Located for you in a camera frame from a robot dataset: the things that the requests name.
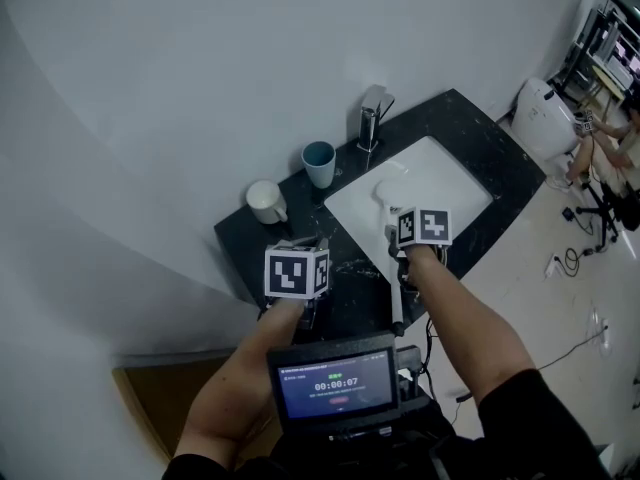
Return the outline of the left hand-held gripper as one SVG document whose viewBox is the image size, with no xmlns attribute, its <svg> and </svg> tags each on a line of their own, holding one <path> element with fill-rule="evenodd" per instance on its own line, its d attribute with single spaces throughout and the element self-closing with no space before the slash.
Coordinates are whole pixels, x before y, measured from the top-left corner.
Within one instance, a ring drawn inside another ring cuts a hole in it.
<svg viewBox="0 0 640 480">
<path fill-rule="evenodd" d="M 272 299 L 300 299 L 304 311 L 299 329 L 312 329 L 320 300 L 329 291 L 330 251 L 326 237 L 281 240 L 266 248 L 264 293 Z"/>
</svg>

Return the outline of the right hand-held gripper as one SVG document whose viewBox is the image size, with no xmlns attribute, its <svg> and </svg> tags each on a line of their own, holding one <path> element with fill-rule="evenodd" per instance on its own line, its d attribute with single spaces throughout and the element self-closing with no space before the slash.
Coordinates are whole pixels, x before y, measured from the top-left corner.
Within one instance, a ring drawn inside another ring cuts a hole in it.
<svg viewBox="0 0 640 480">
<path fill-rule="evenodd" d="M 392 211 L 390 217 L 385 226 L 385 236 L 389 243 L 392 285 L 401 291 L 416 292 L 417 289 L 408 282 L 406 249 L 416 245 L 428 246 L 438 261 L 447 265 L 448 248 L 453 243 L 450 212 L 412 207 Z"/>
</svg>

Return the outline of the white long-handled brush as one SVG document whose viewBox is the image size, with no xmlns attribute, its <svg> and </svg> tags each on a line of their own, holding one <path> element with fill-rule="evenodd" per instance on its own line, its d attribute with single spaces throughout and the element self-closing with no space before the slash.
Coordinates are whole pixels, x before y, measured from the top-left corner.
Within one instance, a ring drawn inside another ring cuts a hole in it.
<svg viewBox="0 0 640 480">
<path fill-rule="evenodd" d="M 388 242 L 388 255 L 390 257 L 389 284 L 391 289 L 391 331 L 396 337 L 404 335 L 404 315 L 401 283 L 399 278 L 398 262 L 398 214 L 402 207 L 398 204 L 397 183 L 387 179 L 380 181 L 374 189 L 374 197 L 382 205 L 382 217 L 384 221 L 384 236 Z"/>
</svg>

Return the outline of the person's right forearm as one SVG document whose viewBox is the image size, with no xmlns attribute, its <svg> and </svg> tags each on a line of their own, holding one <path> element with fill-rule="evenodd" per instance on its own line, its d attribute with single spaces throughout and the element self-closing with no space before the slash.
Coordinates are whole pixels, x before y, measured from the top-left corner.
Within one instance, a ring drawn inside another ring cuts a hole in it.
<svg viewBox="0 0 640 480">
<path fill-rule="evenodd" d="M 406 249 L 408 279 L 434 323 L 454 370 L 479 404 L 535 365 L 513 327 L 475 297 L 427 245 Z"/>
</svg>

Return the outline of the person's left forearm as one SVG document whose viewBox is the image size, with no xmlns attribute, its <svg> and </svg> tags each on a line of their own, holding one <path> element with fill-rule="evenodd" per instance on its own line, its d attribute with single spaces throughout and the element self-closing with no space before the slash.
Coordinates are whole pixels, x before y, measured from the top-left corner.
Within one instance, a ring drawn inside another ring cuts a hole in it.
<svg viewBox="0 0 640 480">
<path fill-rule="evenodd" d="M 175 455 L 198 455 L 230 468 L 272 396 L 267 352 L 291 344 L 304 311 L 280 299 L 259 319 L 191 404 Z"/>
</svg>

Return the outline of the white sink basin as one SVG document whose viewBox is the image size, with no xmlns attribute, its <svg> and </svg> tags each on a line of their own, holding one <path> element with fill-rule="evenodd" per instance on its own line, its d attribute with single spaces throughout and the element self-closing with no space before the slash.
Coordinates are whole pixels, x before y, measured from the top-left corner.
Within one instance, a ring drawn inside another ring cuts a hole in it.
<svg viewBox="0 0 640 480">
<path fill-rule="evenodd" d="M 398 208 L 449 212 L 442 232 L 454 240 L 492 202 L 491 195 L 429 136 L 369 170 L 326 200 L 326 207 L 385 279 L 391 257 L 385 227 Z"/>
</svg>

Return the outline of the white ceramic mug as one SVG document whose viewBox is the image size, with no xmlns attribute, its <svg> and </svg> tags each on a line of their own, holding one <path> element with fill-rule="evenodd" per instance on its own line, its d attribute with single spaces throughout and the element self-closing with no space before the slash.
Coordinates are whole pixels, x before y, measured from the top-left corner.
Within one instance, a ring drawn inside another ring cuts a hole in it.
<svg viewBox="0 0 640 480">
<path fill-rule="evenodd" d="M 261 224 L 273 225 L 288 221 L 286 201 L 279 186 L 272 181 L 254 182 L 246 192 L 246 202 Z"/>
</svg>

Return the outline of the black marble vanity counter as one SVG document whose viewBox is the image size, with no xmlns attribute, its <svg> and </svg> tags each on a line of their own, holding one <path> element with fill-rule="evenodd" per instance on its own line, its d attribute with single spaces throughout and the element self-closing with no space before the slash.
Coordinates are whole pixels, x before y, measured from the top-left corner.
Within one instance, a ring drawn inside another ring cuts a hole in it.
<svg viewBox="0 0 640 480">
<path fill-rule="evenodd" d="M 543 182 L 542 170 L 521 147 L 454 89 L 386 121 L 380 134 L 381 143 L 371 155 L 359 150 L 355 141 L 338 148 L 336 176 L 325 190 L 314 188 L 303 171 L 284 180 L 280 188 L 291 207 L 288 223 L 262 225 L 248 207 L 242 207 L 215 226 L 226 261 L 259 308 L 267 305 L 263 288 L 266 247 L 288 236 L 328 239 L 330 288 L 311 332 L 316 339 L 391 328 L 390 285 L 328 209 L 325 202 L 330 196 L 421 138 L 433 138 L 490 196 L 488 207 L 455 239 L 449 252 L 448 268 L 463 278 L 500 239 Z"/>
</svg>

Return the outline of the teal plastic cup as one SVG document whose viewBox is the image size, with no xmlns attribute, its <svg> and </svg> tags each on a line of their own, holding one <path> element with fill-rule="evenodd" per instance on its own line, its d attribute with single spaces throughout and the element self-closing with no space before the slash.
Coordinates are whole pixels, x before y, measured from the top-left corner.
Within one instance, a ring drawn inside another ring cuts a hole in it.
<svg viewBox="0 0 640 480">
<path fill-rule="evenodd" d="M 301 152 L 301 160 L 312 184 L 318 189 L 328 188 L 334 177 L 336 151 L 324 141 L 315 141 Z"/>
</svg>

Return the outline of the chrome faucet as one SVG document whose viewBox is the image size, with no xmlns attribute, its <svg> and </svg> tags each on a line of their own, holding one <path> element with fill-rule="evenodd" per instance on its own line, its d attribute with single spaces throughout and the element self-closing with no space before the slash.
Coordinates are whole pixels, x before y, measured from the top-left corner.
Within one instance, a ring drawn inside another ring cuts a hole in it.
<svg viewBox="0 0 640 480">
<path fill-rule="evenodd" d="M 377 146 L 378 128 L 395 97 L 382 85 L 370 86 L 364 94 L 360 108 L 358 148 L 371 153 Z"/>
</svg>

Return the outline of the black chest-mounted monitor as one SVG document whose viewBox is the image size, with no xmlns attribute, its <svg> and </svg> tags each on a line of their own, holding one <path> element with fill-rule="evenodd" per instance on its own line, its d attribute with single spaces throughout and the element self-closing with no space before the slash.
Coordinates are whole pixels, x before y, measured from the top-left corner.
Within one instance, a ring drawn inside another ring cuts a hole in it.
<svg viewBox="0 0 640 480">
<path fill-rule="evenodd" d="M 286 434 L 329 436 L 399 416 L 391 333 L 274 348 L 267 365 Z"/>
</svg>

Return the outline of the white toilet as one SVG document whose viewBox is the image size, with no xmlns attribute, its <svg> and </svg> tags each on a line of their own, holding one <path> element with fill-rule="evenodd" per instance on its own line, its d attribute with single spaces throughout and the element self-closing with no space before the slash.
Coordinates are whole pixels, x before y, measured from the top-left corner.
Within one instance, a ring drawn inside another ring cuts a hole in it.
<svg viewBox="0 0 640 480">
<path fill-rule="evenodd" d="M 542 160 L 552 160 L 578 146 L 573 113 L 545 81 L 529 78 L 516 102 L 511 129 Z"/>
</svg>

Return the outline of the black office chair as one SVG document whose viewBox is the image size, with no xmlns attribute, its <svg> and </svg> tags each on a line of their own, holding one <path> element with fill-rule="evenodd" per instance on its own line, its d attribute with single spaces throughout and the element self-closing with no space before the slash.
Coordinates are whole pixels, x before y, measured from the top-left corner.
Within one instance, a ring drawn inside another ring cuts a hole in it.
<svg viewBox="0 0 640 480">
<path fill-rule="evenodd" d="M 578 178 L 581 189 L 586 189 L 595 200 L 595 207 L 580 207 L 575 212 L 597 215 L 601 219 L 601 241 L 595 247 L 596 252 L 603 252 L 607 240 L 616 243 L 619 233 L 616 223 L 619 222 L 628 231 L 635 231 L 640 226 L 640 189 L 635 190 L 626 182 L 623 195 L 616 195 L 604 182 L 600 182 L 602 196 L 599 196 L 590 184 L 591 178 L 582 174 Z"/>
</svg>

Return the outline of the person's black shirt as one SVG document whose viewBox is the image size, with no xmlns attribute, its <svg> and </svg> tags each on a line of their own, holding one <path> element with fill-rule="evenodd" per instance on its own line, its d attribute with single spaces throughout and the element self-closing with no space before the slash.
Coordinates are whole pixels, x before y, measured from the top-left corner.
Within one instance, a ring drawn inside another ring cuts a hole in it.
<svg viewBox="0 0 640 480">
<path fill-rule="evenodd" d="M 374 443 L 281 437 L 271 454 L 229 471 L 196 454 L 172 459 L 162 480 L 611 480 L 591 439 L 536 370 L 480 403 L 483 437 L 455 433 L 434 404 Z"/>
</svg>

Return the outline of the metal shelf rack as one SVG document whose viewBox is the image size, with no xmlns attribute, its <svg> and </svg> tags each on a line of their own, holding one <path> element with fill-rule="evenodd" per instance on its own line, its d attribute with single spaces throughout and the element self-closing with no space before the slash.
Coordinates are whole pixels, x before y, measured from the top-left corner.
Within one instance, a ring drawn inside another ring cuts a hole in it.
<svg viewBox="0 0 640 480">
<path fill-rule="evenodd" d="M 596 103 L 603 93 L 602 107 L 609 111 L 640 94 L 640 8 L 627 10 L 620 0 L 592 9 L 559 73 L 550 79 L 574 107 Z"/>
</svg>

